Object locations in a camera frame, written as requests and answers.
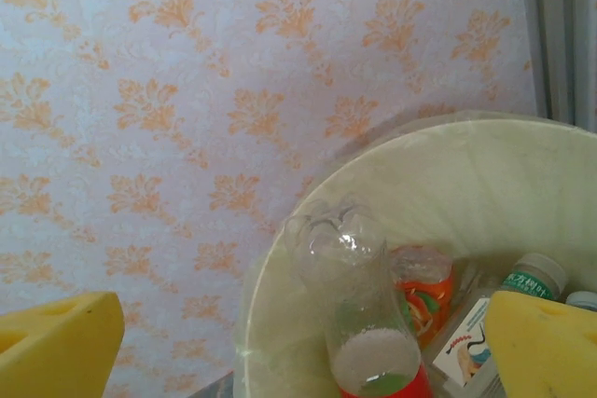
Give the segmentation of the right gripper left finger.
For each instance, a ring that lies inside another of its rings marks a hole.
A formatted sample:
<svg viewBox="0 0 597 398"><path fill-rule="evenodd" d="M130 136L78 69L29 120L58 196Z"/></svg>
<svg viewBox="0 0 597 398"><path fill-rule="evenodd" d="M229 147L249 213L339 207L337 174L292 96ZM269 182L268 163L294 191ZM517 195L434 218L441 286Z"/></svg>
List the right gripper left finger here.
<svg viewBox="0 0 597 398"><path fill-rule="evenodd" d="M0 315L0 398L102 398L123 336L114 292Z"/></svg>

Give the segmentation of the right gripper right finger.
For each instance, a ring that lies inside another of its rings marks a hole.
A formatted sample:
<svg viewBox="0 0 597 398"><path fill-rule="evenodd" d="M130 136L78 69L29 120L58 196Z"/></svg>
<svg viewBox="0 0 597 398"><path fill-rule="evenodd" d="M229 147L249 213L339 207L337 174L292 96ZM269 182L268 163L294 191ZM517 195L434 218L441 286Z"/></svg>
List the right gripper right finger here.
<svg viewBox="0 0 597 398"><path fill-rule="evenodd" d="M498 291L485 335L507 398L597 398L597 312Z"/></svg>

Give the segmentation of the blue label bottle white cap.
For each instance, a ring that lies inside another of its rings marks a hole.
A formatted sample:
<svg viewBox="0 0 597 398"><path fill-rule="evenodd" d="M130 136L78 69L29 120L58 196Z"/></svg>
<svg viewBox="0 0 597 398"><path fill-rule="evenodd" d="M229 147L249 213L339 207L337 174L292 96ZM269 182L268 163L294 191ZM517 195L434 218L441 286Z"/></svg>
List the blue label bottle white cap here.
<svg viewBox="0 0 597 398"><path fill-rule="evenodd" d="M597 312L597 293L591 291L576 291L565 299L565 304Z"/></svg>

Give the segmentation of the square bottle green neck wrap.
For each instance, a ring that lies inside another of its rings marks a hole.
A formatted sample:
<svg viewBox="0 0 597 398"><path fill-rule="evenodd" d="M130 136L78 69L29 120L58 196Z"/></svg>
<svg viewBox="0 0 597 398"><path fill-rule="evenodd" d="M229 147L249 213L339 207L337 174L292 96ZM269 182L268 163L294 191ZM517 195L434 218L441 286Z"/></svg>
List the square bottle green neck wrap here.
<svg viewBox="0 0 597 398"><path fill-rule="evenodd" d="M468 268L467 288L439 333L423 351L436 398L507 398L486 341L485 315L498 290L556 300L565 270L544 254L525 254L504 277Z"/></svg>

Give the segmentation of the clear bottle orange cap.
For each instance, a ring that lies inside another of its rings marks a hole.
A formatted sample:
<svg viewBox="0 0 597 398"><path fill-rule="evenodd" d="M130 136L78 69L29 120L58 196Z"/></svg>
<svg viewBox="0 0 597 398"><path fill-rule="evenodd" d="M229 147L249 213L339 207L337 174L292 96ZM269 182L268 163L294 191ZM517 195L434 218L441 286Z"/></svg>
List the clear bottle orange cap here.
<svg viewBox="0 0 597 398"><path fill-rule="evenodd" d="M396 287L404 293L414 334L424 349L449 317L452 259L435 247L411 245L394 249L390 260Z"/></svg>

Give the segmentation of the red label bottle red cap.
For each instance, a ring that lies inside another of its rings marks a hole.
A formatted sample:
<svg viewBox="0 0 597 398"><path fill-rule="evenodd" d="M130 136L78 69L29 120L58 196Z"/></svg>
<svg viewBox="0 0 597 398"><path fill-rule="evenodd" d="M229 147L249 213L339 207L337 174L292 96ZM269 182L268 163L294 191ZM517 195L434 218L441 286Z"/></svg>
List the red label bottle red cap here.
<svg viewBox="0 0 597 398"><path fill-rule="evenodd" d="M342 398L433 398L385 234L370 210L348 200L315 203L291 216L284 234Z"/></svg>

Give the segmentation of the aluminium frame post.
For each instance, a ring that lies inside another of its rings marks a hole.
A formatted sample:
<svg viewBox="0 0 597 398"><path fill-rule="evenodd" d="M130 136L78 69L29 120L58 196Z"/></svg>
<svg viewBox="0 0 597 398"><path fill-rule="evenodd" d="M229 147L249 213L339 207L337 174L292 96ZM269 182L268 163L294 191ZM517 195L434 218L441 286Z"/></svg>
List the aluminium frame post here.
<svg viewBox="0 0 597 398"><path fill-rule="evenodd" d="M535 0L547 116L597 133L597 0Z"/></svg>

